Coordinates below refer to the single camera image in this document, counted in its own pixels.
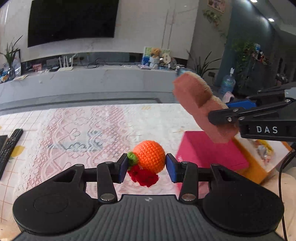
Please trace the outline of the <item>pink scouring sponge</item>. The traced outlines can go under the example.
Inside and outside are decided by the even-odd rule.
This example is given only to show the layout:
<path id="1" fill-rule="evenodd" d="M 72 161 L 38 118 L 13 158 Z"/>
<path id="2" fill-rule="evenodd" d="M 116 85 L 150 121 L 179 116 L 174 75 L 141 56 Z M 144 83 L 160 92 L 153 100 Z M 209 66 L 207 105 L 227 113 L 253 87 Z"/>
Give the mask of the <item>pink scouring sponge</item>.
<path id="1" fill-rule="evenodd" d="M 211 111 L 227 109 L 210 86 L 199 75 L 186 71 L 173 81 L 173 94 L 181 106 L 194 118 L 197 125 L 215 143 L 227 143 L 237 133 L 233 123 L 213 125 L 208 120 Z"/>

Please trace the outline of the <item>orange crochet ball toy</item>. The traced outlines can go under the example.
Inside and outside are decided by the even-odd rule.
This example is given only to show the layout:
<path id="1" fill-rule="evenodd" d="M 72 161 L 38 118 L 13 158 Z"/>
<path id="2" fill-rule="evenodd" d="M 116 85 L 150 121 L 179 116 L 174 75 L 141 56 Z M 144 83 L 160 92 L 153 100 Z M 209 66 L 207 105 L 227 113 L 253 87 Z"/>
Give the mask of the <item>orange crochet ball toy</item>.
<path id="1" fill-rule="evenodd" d="M 165 168 L 166 153 L 155 141 L 143 141 L 127 154 L 128 174 L 133 182 L 147 188 L 155 185 Z"/>

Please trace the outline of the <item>pink space heater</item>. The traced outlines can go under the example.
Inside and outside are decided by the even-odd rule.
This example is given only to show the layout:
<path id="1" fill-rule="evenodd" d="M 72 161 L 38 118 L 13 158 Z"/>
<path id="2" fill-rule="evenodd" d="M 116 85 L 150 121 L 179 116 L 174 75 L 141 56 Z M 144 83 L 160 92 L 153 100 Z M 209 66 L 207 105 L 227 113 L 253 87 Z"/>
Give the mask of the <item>pink space heater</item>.
<path id="1" fill-rule="evenodd" d="M 232 102 L 234 99 L 234 95 L 231 92 L 227 91 L 222 98 L 222 102 L 229 103 Z"/>

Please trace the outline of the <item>pink box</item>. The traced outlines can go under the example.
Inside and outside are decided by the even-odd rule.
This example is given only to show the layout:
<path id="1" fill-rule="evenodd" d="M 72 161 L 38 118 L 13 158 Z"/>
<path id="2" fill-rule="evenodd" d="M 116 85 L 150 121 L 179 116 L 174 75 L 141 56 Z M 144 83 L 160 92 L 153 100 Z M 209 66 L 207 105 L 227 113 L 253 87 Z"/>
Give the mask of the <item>pink box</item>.
<path id="1" fill-rule="evenodd" d="M 226 144 L 214 143 L 203 131 L 187 131 L 183 134 L 176 159 L 179 162 L 195 163 L 200 168 L 220 164 L 232 171 L 238 171 L 249 166 L 232 140 Z"/>

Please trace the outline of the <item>blue water jug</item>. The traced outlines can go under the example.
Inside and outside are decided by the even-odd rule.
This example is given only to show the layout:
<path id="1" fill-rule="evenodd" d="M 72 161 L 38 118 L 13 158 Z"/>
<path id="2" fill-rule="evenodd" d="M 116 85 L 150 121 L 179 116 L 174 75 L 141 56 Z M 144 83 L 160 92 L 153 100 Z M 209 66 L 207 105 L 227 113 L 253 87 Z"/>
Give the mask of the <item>blue water jug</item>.
<path id="1" fill-rule="evenodd" d="M 236 81 L 234 79 L 234 68 L 230 69 L 230 73 L 228 75 L 225 75 L 223 77 L 220 89 L 219 89 L 219 93 L 221 95 L 226 94 L 227 92 L 232 93 L 233 89 L 235 87 Z"/>

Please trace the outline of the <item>dark cabinet with plants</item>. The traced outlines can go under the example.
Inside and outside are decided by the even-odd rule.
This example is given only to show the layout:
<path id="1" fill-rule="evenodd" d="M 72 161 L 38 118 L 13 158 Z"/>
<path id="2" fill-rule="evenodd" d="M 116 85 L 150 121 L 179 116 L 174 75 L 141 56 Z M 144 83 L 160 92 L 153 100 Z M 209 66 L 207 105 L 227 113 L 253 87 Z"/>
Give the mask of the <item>dark cabinet with plants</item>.
<path id="1" fill-rule="evenodd" d="M 232 50 L 235 53 L 236 96 L 253 95 L 274 86 L 273 63 L 259 44 L 248 39 L 235 39 Z"/>

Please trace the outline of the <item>orange rimmed white box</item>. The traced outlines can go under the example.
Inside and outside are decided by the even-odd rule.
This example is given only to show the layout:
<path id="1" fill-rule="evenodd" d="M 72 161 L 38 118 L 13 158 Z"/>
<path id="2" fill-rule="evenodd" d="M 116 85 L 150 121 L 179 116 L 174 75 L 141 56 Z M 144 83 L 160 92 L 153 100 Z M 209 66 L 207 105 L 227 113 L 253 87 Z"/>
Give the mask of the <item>orange rimmed white box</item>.
<path id="1" fill-rule="evenodd" d="M 246 139 L 240 134 L 232 140 L 248 163 L 248 167 L 236 172 L 257 184 L 262 183 L 292 151 L 287 142 Z"/>

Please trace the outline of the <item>long leaf potted plant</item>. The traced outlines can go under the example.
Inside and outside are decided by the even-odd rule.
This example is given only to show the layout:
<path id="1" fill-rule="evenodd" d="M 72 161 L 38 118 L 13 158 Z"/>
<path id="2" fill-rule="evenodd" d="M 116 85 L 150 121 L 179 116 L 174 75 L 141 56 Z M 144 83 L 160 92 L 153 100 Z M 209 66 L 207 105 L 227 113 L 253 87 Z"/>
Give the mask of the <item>long leaf potted plant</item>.
<path id="1" fill-rule="evenodd" d="M 219 68 L 211 68 L 210 67 L 210 65 L 212 63 L 222 60 L 221 58 L 217 58 L 217 59 L 214 59 L 214 60 L 208 60 L 210 55 L 212 54 L 212 51 L 210 51 L 208 53 L 208 55 L 206 56 L 204 61 L 201 60 L 200 56 L 198 58 L 194 57 L 193 54 L 191 54 L 188 50 L 187 50 L 187 53 L 189 55 L 189 60 L 191 60 L 193 62 L 193 66 L 190 66 L 189 64 L 187 64 L 187 69 L 190 72 L 199 75 L 201 78 L 203 78 L 203 76 L 207 72 L 209 72 L 211 70 L 218 70 L 219 69 Z"/>

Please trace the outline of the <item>white lace tablecloth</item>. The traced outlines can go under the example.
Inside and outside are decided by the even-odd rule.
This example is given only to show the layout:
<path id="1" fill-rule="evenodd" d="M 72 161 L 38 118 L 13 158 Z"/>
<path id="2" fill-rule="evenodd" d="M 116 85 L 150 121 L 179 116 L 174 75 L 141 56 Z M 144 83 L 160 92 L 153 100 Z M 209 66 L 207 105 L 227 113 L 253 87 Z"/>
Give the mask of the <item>white lace tablecloth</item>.
<path id="1" fill-rule="evenodd" d="M 1 178 L 1 240 L 19 233 L 12 205 L 25 191 L 74 164 L 117 161 L 145 140 L 176 154 L 185 131 L 197 131 L 179 104 L 98 105 L 1 116 L 1 134 L 23 134 Z"/>

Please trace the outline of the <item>blue-grey trash bin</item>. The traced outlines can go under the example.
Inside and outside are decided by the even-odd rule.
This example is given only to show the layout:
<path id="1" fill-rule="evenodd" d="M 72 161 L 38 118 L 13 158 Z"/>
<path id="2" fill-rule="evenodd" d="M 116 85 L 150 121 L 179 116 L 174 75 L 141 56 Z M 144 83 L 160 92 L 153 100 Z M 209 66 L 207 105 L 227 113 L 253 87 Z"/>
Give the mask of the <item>blue-grey trash bin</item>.
<path id="1" fill-rule="evenodd" d="M 181 76 L 182 74 L 184 74 L 185 72 L 191 72 L 192 70 L 188 69 L 188 68 L 184 68 L 184 67 L 180 67 L 177 69 L 177 76 Z"/>

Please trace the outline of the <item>teddy bear gift box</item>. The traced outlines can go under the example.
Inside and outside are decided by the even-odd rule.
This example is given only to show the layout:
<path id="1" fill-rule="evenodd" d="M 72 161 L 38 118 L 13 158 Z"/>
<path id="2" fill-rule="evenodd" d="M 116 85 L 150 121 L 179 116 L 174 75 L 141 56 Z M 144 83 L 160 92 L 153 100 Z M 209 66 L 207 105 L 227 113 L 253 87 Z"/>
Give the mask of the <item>teddy bear gift box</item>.
<path id="1" fill-rule="evenodd" d="M 156 47 L 144 47 L 140 68 L 150 70 L 175 70 L 176 67 L 177 61 L 171 56 L 170 50 Z"/>

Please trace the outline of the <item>black remote control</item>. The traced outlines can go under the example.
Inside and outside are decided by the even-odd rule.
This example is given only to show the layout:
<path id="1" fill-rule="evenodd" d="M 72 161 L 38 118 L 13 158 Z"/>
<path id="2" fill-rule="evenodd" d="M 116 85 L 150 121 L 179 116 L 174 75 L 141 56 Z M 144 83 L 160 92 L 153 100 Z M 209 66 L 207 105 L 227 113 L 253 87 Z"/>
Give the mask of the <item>black remote control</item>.
<path id="1" fill-rule="evenodd" d="M 9 161 L 9 158 L 13 152 L 13 150 L 16 147 L 16 144 L 20 140 L 21 136 L 23 134 L 23 129 L 15 129 L 14 132 L 11 134 L 11 136 L 6 141 L 4 148 L 1 150 L 1 171 L 0 171 L 0 179 L 3 176 L 4 170 L 6 168 L 6 165 Z"/>

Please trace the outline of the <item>white wifi router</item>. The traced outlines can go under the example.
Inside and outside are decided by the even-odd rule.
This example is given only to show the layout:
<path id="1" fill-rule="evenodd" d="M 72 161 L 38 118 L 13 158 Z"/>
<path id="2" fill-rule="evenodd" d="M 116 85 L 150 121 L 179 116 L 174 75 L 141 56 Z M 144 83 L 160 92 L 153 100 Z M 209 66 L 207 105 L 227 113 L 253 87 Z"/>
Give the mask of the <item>white wifi router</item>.
<path id="1" fill-rule="evenodd" d="M 71 58 L 68 59 L 67 56 L 64 56 L 63 60 L 61 57 L 59 57 L 59 69 L 57 71 L 58 72 L 72 71 L 74 57 L 75 57 L 75 55 L 73 55 Z"/>

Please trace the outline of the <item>small left potted plant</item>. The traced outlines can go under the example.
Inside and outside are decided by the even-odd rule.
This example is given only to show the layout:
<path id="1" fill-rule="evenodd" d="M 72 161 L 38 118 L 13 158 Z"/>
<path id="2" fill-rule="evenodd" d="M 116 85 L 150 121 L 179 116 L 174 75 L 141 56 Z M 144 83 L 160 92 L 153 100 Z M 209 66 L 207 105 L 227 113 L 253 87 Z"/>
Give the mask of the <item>small left potted plant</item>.
<path id="1" fill-rule="evenodd" d="M 20 49 L 16 47 L 16 44 L 20 39 L 22 39 L 22 37 L 23 36 L 20 36 L 15 42 L 11 41 L 10 44 L 6 45 L 5 52 L 4 53 L 1 52 L 1 55 L 3 55 L 6 58 L 6 61 L 9 65 L 8 72 L 7 72 L 8 80 L 13 80 L 16 76 L 15 68 L 13 67 L 13 62 L 17 52 L 20 51 Z"/>

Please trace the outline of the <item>black wall television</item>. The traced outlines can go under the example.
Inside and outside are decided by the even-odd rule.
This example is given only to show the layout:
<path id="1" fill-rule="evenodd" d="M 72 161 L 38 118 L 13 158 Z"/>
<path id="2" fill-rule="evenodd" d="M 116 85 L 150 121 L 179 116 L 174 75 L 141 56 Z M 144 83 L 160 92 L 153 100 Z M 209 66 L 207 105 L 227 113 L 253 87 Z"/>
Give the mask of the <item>black wall television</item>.
<path id="1" fill-rule="evenodd" d="M 32 1 L 28 47 L 81 38 L 113 38 L 119 1 Z"/>

